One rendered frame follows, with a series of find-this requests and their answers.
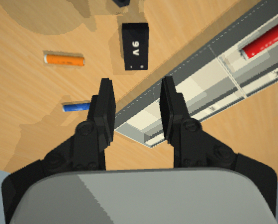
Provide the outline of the black 9v battery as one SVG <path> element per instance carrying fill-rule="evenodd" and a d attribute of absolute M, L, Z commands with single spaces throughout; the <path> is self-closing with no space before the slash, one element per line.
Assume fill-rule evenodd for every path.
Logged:
<path fill-rule="evenodd" d="M 122 41 L 125 71 L 148 70 L 148 22 L 122 23 Z"/>

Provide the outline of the blue battery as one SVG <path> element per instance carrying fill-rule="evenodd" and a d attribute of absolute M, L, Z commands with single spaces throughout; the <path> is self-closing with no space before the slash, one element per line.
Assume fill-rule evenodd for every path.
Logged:
<path fill-rule="evenodd" d="M 62 110 L 63 110 L 63 112 L 89 110 L 89 106 L 90 106 L 90 103 L 63 105 Z"/>

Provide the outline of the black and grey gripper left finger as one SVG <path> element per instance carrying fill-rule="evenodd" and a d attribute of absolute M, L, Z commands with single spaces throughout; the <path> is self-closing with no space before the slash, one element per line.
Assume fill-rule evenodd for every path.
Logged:
<path fill-rule="evenodd" d="M 105 149 L 113 142 L 115 113 L 112 80 L 102 78 L 98 95 L 92 95 L 87 120 L 76 126 L 75 134 L 47 153 L 44 159 L 3 180 L 5 224 L 10 223 L 25 191 L 37 181 L 63 172 L 106 170 Z"/>

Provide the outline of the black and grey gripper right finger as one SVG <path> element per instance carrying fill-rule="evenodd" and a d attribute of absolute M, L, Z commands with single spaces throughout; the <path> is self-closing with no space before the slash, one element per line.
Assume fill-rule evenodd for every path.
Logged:
<path fill-rule="evenodd" d="M 189 116 L 183 93 L 176 92 L 172 76 L 162 78 L 159 107 L 164 139 L 174 147 L 173 168 L 219 167 L 239 172 L 257 186 L 276 219 L 278 177 L 270 166 L 234 153 L 203 131 L 201 123 Z"/>

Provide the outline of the dark grey hex nut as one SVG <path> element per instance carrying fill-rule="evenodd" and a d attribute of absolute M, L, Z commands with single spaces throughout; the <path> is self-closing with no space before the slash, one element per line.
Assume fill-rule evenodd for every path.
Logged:
<path fill-rule="evenodd" d="M 112 0 L 119 8 L 128 6 L 130 0 Z"/>

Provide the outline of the red battery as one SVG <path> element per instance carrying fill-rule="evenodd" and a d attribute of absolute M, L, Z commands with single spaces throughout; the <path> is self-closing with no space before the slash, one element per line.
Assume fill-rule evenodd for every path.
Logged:
<path fill-rule="evenodd" d="M 278 41 L 278 24 L 243 47 L 239 52 L 246 61 Z"/>

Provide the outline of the white open-top bin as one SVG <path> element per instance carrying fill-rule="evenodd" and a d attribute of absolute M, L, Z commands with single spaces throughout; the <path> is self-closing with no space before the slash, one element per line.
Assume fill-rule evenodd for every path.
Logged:
<path fill-rule="evenodd" d="M 191 118 L 201 123 L 278 82 L 278 41 L 247 61 L 239 52 L 277 24 L 278 0 L 261 0 L 165 75 L 183 93 Z M 162 78 L 115 114 L 114 131 L 149 148 L 166 141 Z"/>

